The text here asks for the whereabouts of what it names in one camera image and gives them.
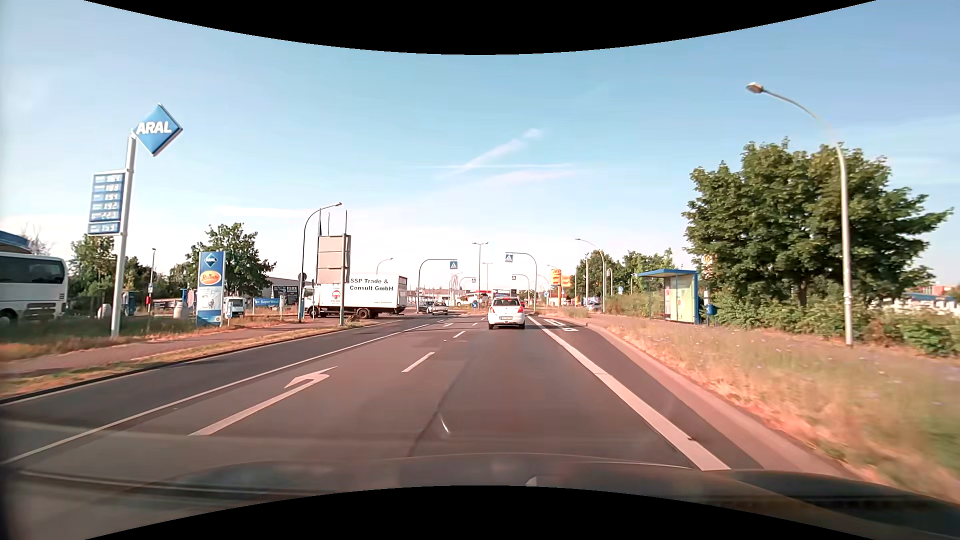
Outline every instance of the dry grass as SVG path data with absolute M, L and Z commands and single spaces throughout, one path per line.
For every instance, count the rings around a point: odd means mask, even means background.
M 109 336 L 109 321 L 82 319 L 53 323 L 20 325 L 0 335 L 0 360 L 19 360 L 44 355 L 61 355 L 74 351 L 112 347 L 139 341 L 182 337 L 198 333 L 214 333 L 249 328 L 265 328 L 293 322 L 289 318 L 257 317 L 256 320 L 234 319 L 227 327 L 197 328 L 193 319 L 155 318 L 147 329 L 146 320 L 125 320 L 121 334 Z
M 633 317 L 594 317 L 590 324 L 866 480 L 960 502 L 956 358 Z
M 254 337 L 250 339 L 240 339 L 240 340 L 232 340 L 232 341 L 226 341 L 221 343 L 211 343 L 209 345 L 202 345 L 200 347 L 192 347 L 190 349 L 181 349 L 179 351 L 171 351 L 169 353 L 160 353 L 157 355 L 143 356 L 140 358 L 134 358 L 134 359 L 122 361 L 122 362 L 113 362 L 111 364 L 105 364 L 101 366 L 63 370 L 57 373 L 39 375 L 35 377 L 22 377 L 22 378 L 16 378 L 16 379 L 8 379 L 8 380 L 4 380 L 3 385 L 0 386 L 0 398 L 10 398 L 14 396 L 20 396 L 23 394 L 38 392 L 40 390 L 59 388 L 61 386 L 65 386 L 67 384 L 73 384 L 75 382 L 82 382 L 85 380 L 96 380 L 96 379 L 108 377 L 111 375 L 129 373 L 131 371 L 162 366 L 162 365 L 171 364 L 175 362 L 183 362 L 186 360 L 201 358 L 204 356 L 211 356 L 211 355 L 217 355 L 222 353 L 230 353 L 233 351 L 240 351 L 243 349 L 249 349 L 250 347 L 255 347 L 259 345 L 277 343 L 279 341 L 287 341 L 290 339 L 297 339 L 301 337 L 310 337 L 314 335 L 320 335 L 323 333 L 329 333 L 332 331 L 338 331 L 343 329 L 363 327 L 363 326 L 367 326 L 368 324 L 372 324 L 372 323 L 366 323 L 366 324 L 365 323 L 349 323 L 344 325 L 343 327 L 325 327 L 325 328 L 285 331 L 285 332 L 276 333 L 273 335 Z

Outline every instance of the box truck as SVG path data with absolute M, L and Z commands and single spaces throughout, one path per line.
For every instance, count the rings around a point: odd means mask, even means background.
M 407 308 L 407 279 L 398 274 L 353 274 L 347 284 L 344 312 L 360 319 L 375 319 L 380 313 L 400 314 Z M 340 283 L 307 285 L 303 310 L 313 317 L 340 313 Z

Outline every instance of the bus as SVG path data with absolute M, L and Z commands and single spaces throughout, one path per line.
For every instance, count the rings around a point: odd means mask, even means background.
M 60 317 L 66 286 L 62 258 L 0 252 L 0 325 Z

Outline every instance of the turn arrow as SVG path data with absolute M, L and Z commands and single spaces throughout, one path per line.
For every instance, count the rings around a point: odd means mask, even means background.
M 288 382 L 287 385 L 284 386 L 284 388 L 289 388 L 289 387 L 293 386 L 294 384 L 298 384 L 298 383 L 300 383 L 300 382 L 304 382 L 305 380 L 309 380 L 309 382 L 308 382 L 307 384 L 301 384 L 300 386 L 297 386 L 297 387 L 294 388 L 293 390 L 287 390 L 286 392 L 283 392 L 283 393 L 280 394 L 279 396 L 275 396 L 275 397 L 273 397 L 273 398 L 270 398 L 269 400 L 267 400 L 267 401 L 265 401 L 265 402 L 262 402 L 262 403 L 259 403 L 259 404 L 254 405 L 254 406 L 252 406 L 252 407 L 250 407 L 250 408 L 246 408 L 246 409 L 244 409 L 244 410 L 241 410 L 240 412 L 238 412 L 238 413 L 236 413 L 236 414 L 232 414 L 232 415 L 228 416 L 227 418 L 224 418 L 224 419 L 221 420 L 220 422 L 215 422 L 215 423 L 213 423 L 213 424 L 210 424 L 209 426 L 207 426 L 206 428 L 203 428 L 202 430 L 196 430 L 196 431 L 190 433 L 190 435 L 191 435 L 191 436 L 193 436 L 193 435 L 212 435 L 213 433 L 216 433 L 217 431 L 222 430 L 223 428 L 225 428 L 225 427 L 227 427 L 227 426 L 230 426 L 230 425 L 232 425 L 232 424 L 236 424 L 237 422 L 240 422 L 240 421 L 243 420 L 244 418 L 247 418 L 248 416 L 250 416 L 250 415 L 252 415 L 252 414 L 255 414 L 256 412 L 261 411 L 261 410 L 267 408 L 267 407 L 270 406 L 270 405 L 273 405 L 273 404 L 275 404 L 275 403 L 277 403 L 277 402 L 283 401 L 283 400 L 289 398 L 290 396 L 293 396 L 293 395 L 296 394 L 297 392 L 300 392 L 301 390 L 303 390 L 303 389 L 305 389 L 305 388 L 309 388 L 310 386 L 313 386 L 314 384 L 320 382 L 321 380 L 329 379 L 330 375 L 327 375 L 326 373 L 324 373 L 324 371 L 330 371 L 330 370 L 333 369 L 334 367 L 337 367 L 337 366 L 328 367 L 328 368 L 322 369 L 322 370 L 320 370 L 320 371 L 315 371 L 315 372 L 313 372 L 313 373 L 308 373 L 308 374 L 306 374 L 306 375 L 301 375 L 301 376 L 299 376 L 299 377 L 294 377 L 294 379 L 291 380 L 290 382 Z

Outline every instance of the billboard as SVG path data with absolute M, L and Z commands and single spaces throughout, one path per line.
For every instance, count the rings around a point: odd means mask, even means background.
M 222 251 L 200 252 L 197 264 L 197 326 L 223 324 L 227 267 Z

